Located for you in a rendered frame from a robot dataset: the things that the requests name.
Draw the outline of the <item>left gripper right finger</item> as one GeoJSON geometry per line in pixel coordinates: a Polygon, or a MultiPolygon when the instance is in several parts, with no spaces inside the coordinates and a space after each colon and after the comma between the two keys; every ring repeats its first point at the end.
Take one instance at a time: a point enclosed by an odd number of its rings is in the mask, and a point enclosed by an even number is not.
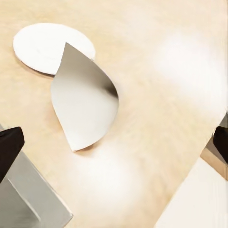
{"type": "Polygon", "coordinates": [[[228,128],[218,126],[214,132],[213,144],[228,164],[228,128]]]}

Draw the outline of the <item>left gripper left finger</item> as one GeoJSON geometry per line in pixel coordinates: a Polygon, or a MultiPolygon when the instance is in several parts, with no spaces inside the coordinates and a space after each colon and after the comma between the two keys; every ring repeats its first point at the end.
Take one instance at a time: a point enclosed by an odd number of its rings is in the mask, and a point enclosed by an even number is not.
{"type": "Polygon", "coordinates": [[[0,132],[0,183],[25,144],[21,127],[0,132]]]}

